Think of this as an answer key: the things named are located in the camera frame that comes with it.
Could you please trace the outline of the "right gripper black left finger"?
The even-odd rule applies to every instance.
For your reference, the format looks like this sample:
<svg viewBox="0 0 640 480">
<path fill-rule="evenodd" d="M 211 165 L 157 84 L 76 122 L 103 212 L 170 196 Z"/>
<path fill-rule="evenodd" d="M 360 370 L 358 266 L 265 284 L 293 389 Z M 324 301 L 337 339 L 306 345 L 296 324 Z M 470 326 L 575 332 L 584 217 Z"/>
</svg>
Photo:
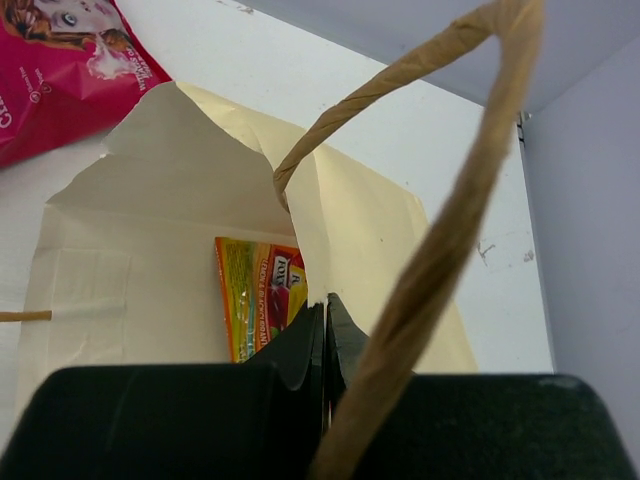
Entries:
<svg viewBox="0 0 640 480">
<path fill-rule="evenodd" d="M 36 390 L 5 479 L 301 479 L 323 430 L 322 305 L 241 364 L 74 367 Z"/>
</svg>

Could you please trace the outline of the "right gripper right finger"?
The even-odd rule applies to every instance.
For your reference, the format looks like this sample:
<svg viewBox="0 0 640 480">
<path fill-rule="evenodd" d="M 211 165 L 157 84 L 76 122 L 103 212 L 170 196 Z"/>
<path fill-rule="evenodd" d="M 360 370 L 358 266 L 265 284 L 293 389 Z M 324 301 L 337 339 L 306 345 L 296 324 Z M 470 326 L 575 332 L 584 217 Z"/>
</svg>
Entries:
<svg viewBox="0 0 640 480">
<path fill-rule="evenodd" d="M 557 374 L 420 375 L 356 479 L 632 479 L 598 394 Z"/>
</svg>

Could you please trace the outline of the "brown paper bag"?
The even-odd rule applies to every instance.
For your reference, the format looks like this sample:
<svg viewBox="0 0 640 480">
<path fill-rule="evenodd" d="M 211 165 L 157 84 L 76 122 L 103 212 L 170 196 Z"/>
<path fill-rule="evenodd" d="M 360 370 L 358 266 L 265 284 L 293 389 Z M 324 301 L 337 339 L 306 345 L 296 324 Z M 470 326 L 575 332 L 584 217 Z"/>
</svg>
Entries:
<svg viewBox="0 0 640 480">
<path fill-rule="evenodd" d="M 512 144 L 544 16 L 541 1 L 488 2 L 308 130 L 187 83 L 151 90 L 107 136 L 106 154 L 45 206 L 17 314 L 19 420 L 62 369 L 241 364 L 231 360 L 215 239 L 295 247 L 303 308 L 325 309 L 323 430 L 303 478 L 352 476 L 413 373 L 477 368 L 452 296 Z M 416 196 L 327 139 L 490 37 L 500 42 L 498 75 L 428 222 Z"/>
</svg>

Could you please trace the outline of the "large red snack bag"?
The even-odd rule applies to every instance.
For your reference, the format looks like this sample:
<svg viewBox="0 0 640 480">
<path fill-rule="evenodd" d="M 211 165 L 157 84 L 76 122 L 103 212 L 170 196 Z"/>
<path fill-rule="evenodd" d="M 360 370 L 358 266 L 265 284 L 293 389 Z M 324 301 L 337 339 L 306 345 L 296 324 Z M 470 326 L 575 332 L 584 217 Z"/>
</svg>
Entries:
<svg viewBox="0 0 640 480">
<path fill-rule="evenodd" d="M 115 126 L 170 79 L 113 1 L 2 2 L 2 167 Z"/>
</svg>

